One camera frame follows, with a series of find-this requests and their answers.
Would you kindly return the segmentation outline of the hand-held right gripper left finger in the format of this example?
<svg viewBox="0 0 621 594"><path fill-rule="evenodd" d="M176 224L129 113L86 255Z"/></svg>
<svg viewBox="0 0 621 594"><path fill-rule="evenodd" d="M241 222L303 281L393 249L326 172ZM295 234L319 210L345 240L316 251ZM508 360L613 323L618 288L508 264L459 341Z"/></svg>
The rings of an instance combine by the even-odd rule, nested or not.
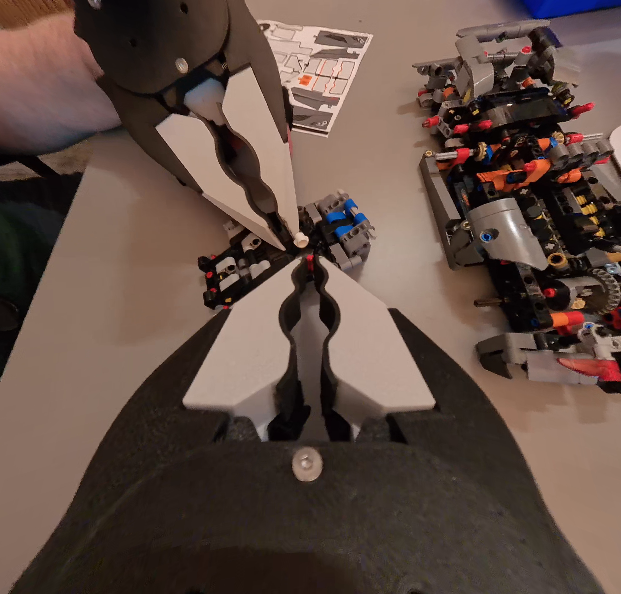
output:
<svg viewBox="0 0 621 594"><path fill-rule="evenodd" d="M250 419L261 440L299 439L310 407L298 375L292 329L307 283L304 258L272 275L229 310L182 404Z"/></svg>

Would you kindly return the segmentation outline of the large lego car chassis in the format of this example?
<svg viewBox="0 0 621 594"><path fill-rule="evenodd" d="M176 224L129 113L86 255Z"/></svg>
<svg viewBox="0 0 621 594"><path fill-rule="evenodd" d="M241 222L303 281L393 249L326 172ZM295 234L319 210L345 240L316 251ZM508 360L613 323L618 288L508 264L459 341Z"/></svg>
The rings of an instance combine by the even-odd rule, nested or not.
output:
<svg viewBox="0 0 621 594"><path fill-rule="evenodd" d="M601 133L567 124L580 68L547 19L468 27L457 55L413 64L438 140L420 169L452 270L484 266L510 330L477 343L511 379L620 393L620 177Z"/></svg>

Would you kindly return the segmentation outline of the lego sticker sheet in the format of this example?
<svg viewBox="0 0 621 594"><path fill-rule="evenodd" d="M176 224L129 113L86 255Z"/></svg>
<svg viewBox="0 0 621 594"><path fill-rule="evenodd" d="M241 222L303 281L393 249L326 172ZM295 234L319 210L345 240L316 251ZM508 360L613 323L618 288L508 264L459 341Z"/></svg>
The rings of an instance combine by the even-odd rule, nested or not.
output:
<svg viewBox="0 0 621 594"><path fill-rule="evenodd" d="M258 20L279 71L291 127L327 137L373 35Z"/></svg>

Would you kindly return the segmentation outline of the person's left forearm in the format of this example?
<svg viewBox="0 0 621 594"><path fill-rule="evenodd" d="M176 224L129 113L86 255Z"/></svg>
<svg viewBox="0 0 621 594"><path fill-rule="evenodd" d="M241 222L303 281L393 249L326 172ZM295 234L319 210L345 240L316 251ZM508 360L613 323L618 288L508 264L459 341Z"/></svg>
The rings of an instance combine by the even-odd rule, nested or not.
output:
<svg viewBox="0 0 621 594"><path fill-rule="evenodd" d="M120 126L74 13L1 30L1 154L56 152Z"/></svg>

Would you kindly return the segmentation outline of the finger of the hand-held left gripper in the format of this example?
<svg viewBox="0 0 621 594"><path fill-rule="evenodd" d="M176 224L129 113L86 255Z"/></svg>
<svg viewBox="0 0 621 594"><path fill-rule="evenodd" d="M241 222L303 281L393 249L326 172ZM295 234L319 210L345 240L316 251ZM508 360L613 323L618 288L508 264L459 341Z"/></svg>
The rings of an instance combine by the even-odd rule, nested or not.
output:
<svg viewBox="0 0 621 594"><path fill-rule="evenodd" d="M277 249L284 245L266 220L252 210L245 190L222 168L209 127L199 118L171 114L156 130L198 184L203 196L220 210Z"/></svg>
<svg viewBox="0 0 621 594"><path fill-rule="evenodd" d="M242 164L260 211L276 213L290 235L299 235L298 205L289 142L283 141L252 68L229 78L222 104L229 128L250 149Z"/></svg>

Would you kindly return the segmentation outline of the small black grey lego assembly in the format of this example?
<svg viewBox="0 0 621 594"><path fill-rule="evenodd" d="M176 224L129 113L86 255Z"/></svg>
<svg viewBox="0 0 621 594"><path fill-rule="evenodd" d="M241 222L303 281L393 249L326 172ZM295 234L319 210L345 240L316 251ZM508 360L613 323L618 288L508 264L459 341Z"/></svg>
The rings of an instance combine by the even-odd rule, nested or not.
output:
<svg viewBox="0 0 621 594"><path fill-rule="evenodd" d="M338 190L299 207L298 216L300 230L309 240L303 249L294 245L277 249L235 220L226 222L229 248L219 255L198 257L206 282L204 305L213 311L228 309L298 258L308 264L308 281L316 257L326 258L342 271L367 261L375 228L346 192Z"/></svg>

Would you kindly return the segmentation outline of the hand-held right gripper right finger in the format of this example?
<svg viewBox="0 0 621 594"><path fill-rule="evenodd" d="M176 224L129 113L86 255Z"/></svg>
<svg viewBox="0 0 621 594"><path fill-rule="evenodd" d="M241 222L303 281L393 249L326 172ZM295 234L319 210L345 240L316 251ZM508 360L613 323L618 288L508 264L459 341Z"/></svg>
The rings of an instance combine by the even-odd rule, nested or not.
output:
<svg viewBox="0 0 621 594"><path fill-rule="evenodd" d="M327 258L314 259L322 344L321 408L330 440L367 419L433 410L435 398L387 305Z"/></svg>

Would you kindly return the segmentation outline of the person's dark green trousers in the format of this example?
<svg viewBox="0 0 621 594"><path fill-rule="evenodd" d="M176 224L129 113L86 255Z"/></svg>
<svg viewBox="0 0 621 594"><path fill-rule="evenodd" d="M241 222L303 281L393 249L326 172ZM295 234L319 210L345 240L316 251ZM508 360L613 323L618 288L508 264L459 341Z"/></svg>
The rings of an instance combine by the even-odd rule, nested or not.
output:
<svg viewBox="0 0 621 594"><path fill-rule="evenodd" d="M81 180L78 172L1 181L1 373Z"/></svg>

